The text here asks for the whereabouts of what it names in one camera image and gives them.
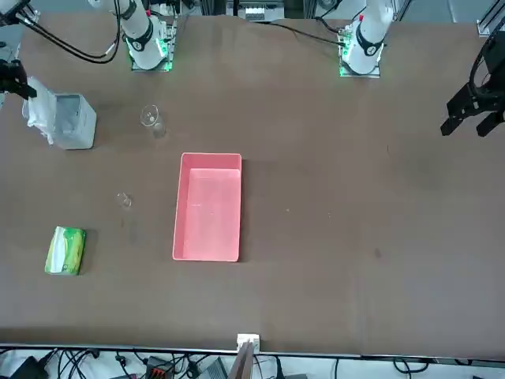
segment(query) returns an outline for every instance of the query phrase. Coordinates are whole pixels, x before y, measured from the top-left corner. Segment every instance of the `table surface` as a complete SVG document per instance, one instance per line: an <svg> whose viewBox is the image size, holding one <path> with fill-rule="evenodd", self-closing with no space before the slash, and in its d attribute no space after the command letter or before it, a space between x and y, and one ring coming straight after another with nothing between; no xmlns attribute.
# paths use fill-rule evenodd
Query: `table surface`
<svg viewBox="0 0 505 379"><path fill-rule="evenodd" d="M42 22L96 52L115 28ZM29 74L82 93L98 123L92 150L50 148L7 96L1 340L233 349L254 332L263 351L503 358L505 130L439 131L482 42L471 24L394 24L371 80L339 78L331 45L232 17L181 21L165 74L131 73L123 46L92 65L26 31ZM167 138L140 126L150 103ZM242 154L237 264L172 259L183 152ZM80 276L43 270L57 225L88 233Z"/></svg>

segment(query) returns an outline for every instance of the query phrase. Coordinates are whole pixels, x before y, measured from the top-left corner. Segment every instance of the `glass cup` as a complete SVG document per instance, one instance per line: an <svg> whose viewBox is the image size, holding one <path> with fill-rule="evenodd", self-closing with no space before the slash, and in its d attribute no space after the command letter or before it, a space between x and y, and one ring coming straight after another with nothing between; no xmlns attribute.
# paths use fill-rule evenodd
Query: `glass cup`
<svg viewBox="0 0 505 379"><path fill-rule="evenodd" d="M123 209L130 209L132 206L132 198L124 192L118 193L116 199L118 200L119 206Z"/></svg>
<svg viewBox="0 0 505 379"><path fill-rule="evenodd" d="M142 108L140 122L152 131L154 138L158 139L166 134L166 127L156 105L147 105Z"/></svg>

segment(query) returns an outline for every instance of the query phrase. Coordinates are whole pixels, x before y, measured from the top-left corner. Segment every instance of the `green package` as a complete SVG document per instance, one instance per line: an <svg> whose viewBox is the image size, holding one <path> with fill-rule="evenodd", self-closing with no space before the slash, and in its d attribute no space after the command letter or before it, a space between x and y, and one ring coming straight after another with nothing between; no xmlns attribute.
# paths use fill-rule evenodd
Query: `green package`
<svg viewBox="0 0 505 379"><path fill-rule="evenodd" d="M56 227L50 242L45 271L48 274L77 275L86 233L75 227Z"/></svg>

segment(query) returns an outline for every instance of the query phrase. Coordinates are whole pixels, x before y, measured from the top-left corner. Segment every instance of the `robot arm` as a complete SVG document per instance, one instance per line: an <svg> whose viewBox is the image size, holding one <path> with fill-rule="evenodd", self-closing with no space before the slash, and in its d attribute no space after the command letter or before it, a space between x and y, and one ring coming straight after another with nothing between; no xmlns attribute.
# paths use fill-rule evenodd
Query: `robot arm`
<svg viewBox="0 0 505 379"><path fill-rule="evenodd" d="M148 17L141 0L88 0L94 8L109 12L115 12L116 1L133 60L141 69L155 68L167 55L160 47L160 41L166 38L166 23L158 17Z"/></svg>
<svg viewBox="0 0 505 379"><path fill-rule="evenodd" d="M28 27L33 20L26 14L33 14L30 0L0 0L0 26L22 22ZM88 0L95 8L115 13L119 9L120 26L126 34L130 55L141 69L153 69L164 58L167 50L160 42L166 38L166 22L157 17L148 17L140 0Z"/></svg>
<svg viewBox="0 0 505 379"><path fill-rule="evenodd" d="M351 25L349 52L343 57L352 71L366 75L376 68L393 16L391 0L367 1L360 19Z"/></svg>

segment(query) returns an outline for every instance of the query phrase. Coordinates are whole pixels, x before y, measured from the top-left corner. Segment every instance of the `pink tray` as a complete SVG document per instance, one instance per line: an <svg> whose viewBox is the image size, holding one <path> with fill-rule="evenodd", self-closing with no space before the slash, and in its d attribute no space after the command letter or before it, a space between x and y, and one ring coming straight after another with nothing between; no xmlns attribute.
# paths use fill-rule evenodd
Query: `pink tray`
<svg viewBox="0 0 505 379"><path fill-rule="evenodd" d="M182 154L175 260L238 261L241 173L239 154Z"/></svg>

